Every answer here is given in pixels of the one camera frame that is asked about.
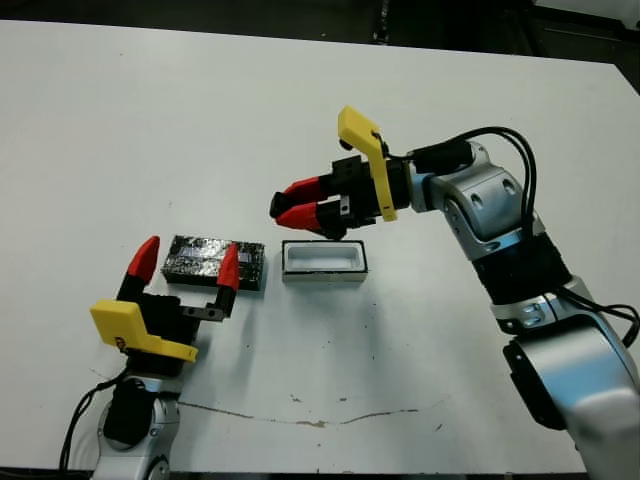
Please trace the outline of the right gripper black yellow body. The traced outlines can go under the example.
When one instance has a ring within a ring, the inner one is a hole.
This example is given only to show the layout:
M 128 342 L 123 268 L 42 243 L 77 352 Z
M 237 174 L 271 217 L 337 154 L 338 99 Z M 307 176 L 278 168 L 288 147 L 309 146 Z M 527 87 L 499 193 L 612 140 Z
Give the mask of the right gripper black yellow body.
M 330 190 L 338 199 L 329 205 L 332 235 L 371 225 L 378 217 L 395 221 L 409 206 L 406 165 L 391 156 L 379 127 L 351 106 L 338 115 L 339 142 L 356 155 L 332 163 Z

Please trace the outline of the left gripper black yellow body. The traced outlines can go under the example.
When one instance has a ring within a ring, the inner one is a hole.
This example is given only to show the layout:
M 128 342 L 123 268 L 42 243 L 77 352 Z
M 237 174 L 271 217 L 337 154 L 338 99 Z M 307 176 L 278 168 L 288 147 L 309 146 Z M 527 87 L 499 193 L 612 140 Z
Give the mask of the left gripper black yellow body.
M 178 376 L 196 361 L 194 346 L 202 322 L 221 322 L 217 303 L 184 306 L 175 296 L 144 294 L 136 301 L 100 300 L 90 313 L 103 343 L 127 357 L 137 375 Z

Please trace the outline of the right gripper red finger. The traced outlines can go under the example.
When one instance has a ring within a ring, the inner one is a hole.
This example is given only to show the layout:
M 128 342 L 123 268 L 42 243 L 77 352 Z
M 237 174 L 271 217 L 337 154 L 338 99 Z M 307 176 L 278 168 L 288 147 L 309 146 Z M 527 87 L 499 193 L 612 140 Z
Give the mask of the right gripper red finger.
M 331 174 L 310 177 L 293 182 L 284 191 L 285 198 L 292 205 L 302 205 L 328 199 L 335 194 Z
M 311 202 L 296 205 L 276 217 L 276 223 L 282 227 L 305 230 L 320 236 L 345 236 L 339 202 Z

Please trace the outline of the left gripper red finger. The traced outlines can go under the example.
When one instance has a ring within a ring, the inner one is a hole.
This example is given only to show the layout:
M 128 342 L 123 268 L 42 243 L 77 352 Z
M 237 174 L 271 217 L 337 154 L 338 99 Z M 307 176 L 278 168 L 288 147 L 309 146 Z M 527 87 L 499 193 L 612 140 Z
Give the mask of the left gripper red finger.
M 231 243 L 226 250 L 218 272 L 217 294 L 214 305 L 225 316 L 231 315 L 239 289 L 240 274 L 238 254 L 238 246 L 235 243 Z
M 157 265 L 160 237 L 147 239 L 137 250 L 125 272 L 118 300 L 137 300 L 150 283 Z

